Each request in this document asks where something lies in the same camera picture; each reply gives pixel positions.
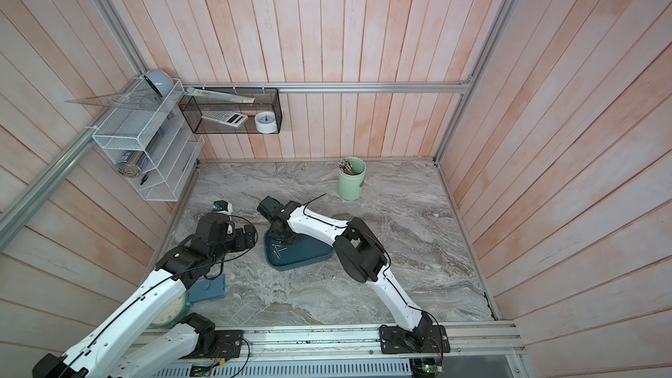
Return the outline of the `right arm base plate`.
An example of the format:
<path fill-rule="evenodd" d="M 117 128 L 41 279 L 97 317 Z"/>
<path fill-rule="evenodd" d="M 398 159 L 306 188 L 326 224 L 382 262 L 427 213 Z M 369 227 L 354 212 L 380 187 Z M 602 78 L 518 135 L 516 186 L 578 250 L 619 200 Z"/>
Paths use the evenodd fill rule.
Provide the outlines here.
<path fill-rule="evenodd" d="M 416 339 L 412 332 L 408 332 L 396 325 L 389 327 L 381 325 L 378 328 L 381 352 L 384 355 L 413 355 L 413 354 L 448 354 L 451 352 L 446 328 L 442 325 L 432 325 L 427 336 Z"/>

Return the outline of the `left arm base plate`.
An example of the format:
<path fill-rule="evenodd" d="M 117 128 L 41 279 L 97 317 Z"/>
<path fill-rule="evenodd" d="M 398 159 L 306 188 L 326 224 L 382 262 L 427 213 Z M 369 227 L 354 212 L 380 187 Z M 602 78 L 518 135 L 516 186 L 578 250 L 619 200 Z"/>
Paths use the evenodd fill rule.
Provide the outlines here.
<path fill-rule="evenodd" d="M 192 353 L 196 358 L 238 358 L 243 344 L 243 330 L 213 330 L 199 336 Z"/>

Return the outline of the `teal plastic storage tray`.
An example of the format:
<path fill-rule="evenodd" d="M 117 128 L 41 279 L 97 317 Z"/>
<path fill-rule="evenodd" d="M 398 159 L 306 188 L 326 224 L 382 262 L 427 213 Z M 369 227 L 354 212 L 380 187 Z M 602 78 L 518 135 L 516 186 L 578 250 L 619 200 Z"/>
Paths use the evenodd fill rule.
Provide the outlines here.
<path fill-rule="evenodd" d="M 322 243 L 311 236 L 300 234 L 295 244 L 282 244 L 287 250 L 282 252 L 280 259 L 273 254 L 272 243 L 279 243 L 269 236 L 264 235 L 264 255 L 267 264 L 277 271 L 289 271 L 311 264 L 328 260 L 334 253 L 334 249 L 326 243 Z"/>

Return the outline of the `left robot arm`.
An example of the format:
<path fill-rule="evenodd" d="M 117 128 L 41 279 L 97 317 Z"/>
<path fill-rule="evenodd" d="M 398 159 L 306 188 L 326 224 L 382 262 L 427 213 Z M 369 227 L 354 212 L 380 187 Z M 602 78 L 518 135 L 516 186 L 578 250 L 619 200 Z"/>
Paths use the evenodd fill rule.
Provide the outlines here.
<path fill-rule="evenodd" d="M 166 252 L 138 289 L 93 332 L 63 355 L 45 355 L 31 371 L 34 377 L 150 377 L 176 360 L 220 355 L 213 321 L 192 313 L 162 337 L 130 353 L 137 338 L 227 254 L 246 253 L 257 244 L 251 222 L 236 226 L 236 217 L 208 213 L 177 247 Z"/>

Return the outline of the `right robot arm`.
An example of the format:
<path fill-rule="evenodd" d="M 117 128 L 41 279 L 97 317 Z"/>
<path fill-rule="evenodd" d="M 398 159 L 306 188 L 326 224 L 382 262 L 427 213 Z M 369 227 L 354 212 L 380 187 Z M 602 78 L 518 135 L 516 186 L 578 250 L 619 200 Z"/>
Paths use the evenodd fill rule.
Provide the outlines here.
<path fill-rule="evenodd" d="M 368 285 L 391 312 L 395 324 L 378 328 L 385 355 L 450 351 L 446 328 L 415 304 L 394 276 L 391 257 L 382 242 L 361 218 L 336 220 L 315 213 L 307 204 L 286 204 L 268 196 L 257 211 L 269 222 L 271 238 L 293 244 L 308 236 L 329 245 L 343 270 L 358 283 Z"/>

